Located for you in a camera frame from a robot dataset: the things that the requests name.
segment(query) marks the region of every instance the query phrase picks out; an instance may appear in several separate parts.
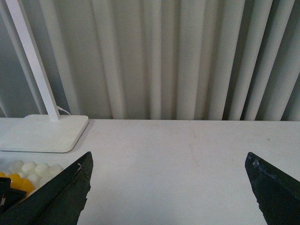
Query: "table surface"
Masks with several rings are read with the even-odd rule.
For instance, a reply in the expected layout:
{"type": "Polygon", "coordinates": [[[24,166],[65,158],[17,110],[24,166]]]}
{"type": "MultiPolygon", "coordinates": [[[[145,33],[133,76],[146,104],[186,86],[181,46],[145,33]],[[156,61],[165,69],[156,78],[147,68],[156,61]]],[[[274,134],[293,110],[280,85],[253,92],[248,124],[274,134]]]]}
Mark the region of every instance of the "table surface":
{"type": "MultiPolygon", "coordinates": [[[[0,136],[20,119],[0,119],[0,136]]],[[[244,167],[249,151],[300,180],[300,122],[90,120],[68,153],[1,152],[67,167],[91,151],[79,225],[265,225],[244,167]]]]}

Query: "white lamp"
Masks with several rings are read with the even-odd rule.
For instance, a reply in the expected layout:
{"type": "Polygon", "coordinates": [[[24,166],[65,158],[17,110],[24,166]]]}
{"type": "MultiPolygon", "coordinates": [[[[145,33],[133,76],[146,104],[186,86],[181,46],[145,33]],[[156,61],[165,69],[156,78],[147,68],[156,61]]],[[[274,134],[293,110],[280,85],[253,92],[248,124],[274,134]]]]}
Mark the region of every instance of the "white lamp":
{"type": "Polygon", "coordinates": [[[67,152],[89,123],[87,116],[60,116],[21,0],[6,1],[48,115],[29,115],[0,138],[1,151],[67,152]]]}

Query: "lamp base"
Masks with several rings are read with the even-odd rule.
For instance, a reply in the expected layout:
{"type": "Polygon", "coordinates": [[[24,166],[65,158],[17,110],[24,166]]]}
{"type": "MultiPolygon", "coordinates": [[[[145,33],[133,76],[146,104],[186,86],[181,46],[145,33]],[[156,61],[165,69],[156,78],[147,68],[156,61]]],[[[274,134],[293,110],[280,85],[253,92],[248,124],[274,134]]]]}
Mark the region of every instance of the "lamp base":
{"type": "Polygon", "coordinates": [[[70,151],[89,123],[87,116],[62,115],[50,120],[48,115],[29,115],[0,138],[1,151],[70,151]]]}

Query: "white curtain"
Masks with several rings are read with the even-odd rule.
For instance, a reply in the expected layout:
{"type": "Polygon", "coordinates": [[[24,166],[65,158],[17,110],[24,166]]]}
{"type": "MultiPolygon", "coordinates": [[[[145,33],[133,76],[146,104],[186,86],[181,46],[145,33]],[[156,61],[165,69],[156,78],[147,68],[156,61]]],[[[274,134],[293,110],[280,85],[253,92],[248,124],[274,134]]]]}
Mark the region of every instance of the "white curtain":
{"type": "MultiPolygon", "coordinates": [[[[300,120],[300,0],[22,2],[74,115],[300,120]]],[[[44,114],[4,0],[0,14],[0,116],[44,114]]]]}

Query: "black object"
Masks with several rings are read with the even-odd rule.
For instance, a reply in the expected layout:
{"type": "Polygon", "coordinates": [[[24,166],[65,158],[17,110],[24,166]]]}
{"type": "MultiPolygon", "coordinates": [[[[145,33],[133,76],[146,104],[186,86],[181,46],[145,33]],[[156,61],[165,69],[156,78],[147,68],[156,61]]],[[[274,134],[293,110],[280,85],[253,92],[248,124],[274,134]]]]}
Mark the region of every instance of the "black object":
{"type": "Polygon", "coordinates": [[[252,152],[245,168],[268,225],[300,225],[300,182],[252,152]]]}
{"type": "Polygon", "coordinates": [[[0,215],[0,225],[76,225],[90,190],[91,152],[0,215]]]}
{"type": "Polygon", "coordinates": [[[10,187],[10,183],[10,178],[0,177],[0,214],[17,205],[26,197],[26,191],[13,189],[10,187]]]}

